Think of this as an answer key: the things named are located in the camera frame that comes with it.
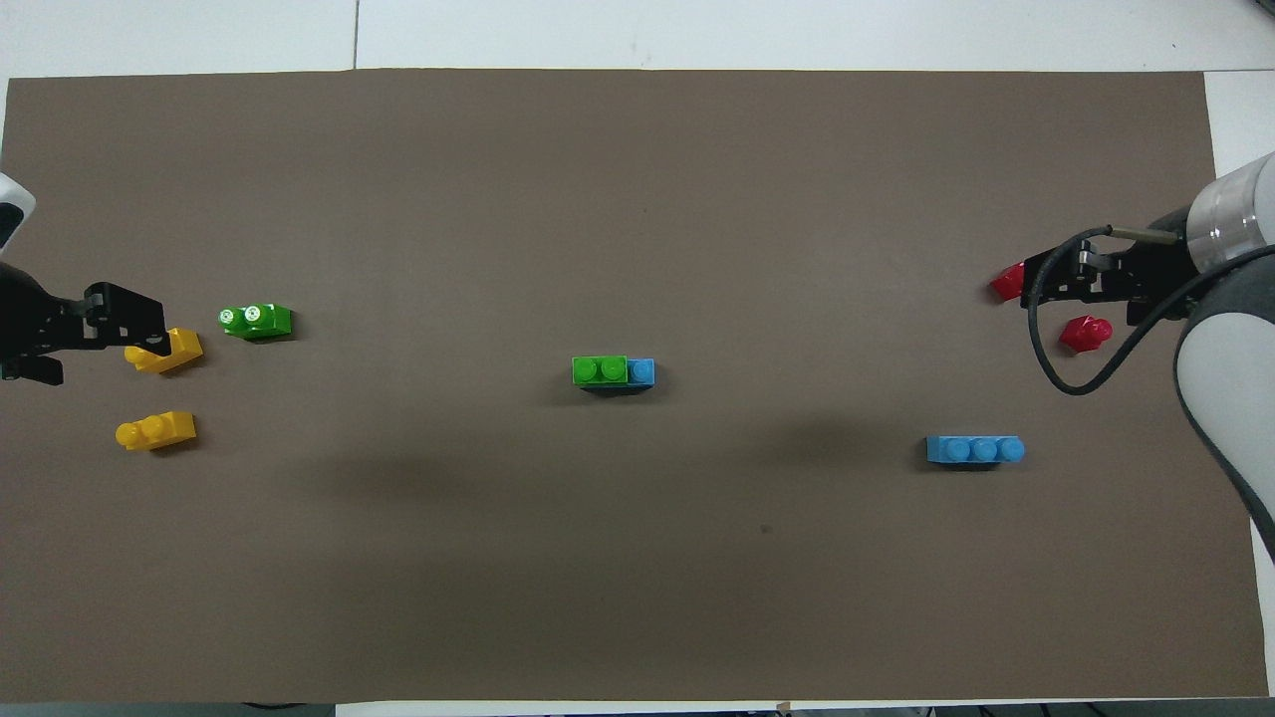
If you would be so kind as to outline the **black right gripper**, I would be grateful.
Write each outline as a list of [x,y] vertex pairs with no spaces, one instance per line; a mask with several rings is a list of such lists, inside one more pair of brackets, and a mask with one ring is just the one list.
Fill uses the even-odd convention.
[[[1153,309],[1197,276],[1184,246],[1184,213],[1162,216],[1144,228],[1112,226],[1111,237],[1130,240],[1131,246],[1107,255],[1099,273],[1089,263],[1091,242],[1038,253],[1023,263],[1025,304],[1031,296],[1038,304],[1122,302],[1128,327],[1139,327]],[[1096,300],[1091,299],[1094,293]]]

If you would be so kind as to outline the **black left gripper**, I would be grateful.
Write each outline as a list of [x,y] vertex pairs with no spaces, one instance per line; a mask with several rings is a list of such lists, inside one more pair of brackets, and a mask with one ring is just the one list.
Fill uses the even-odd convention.
[[171,353],[163,304],[122,286],[97,282],[82,299],[57,299],[24,270],[1,267],[1,373],[13,381],[27,379],[57,387],[62,364],[50,353],[82,350],[84,319],[91,344],[139,347],[147,353]]

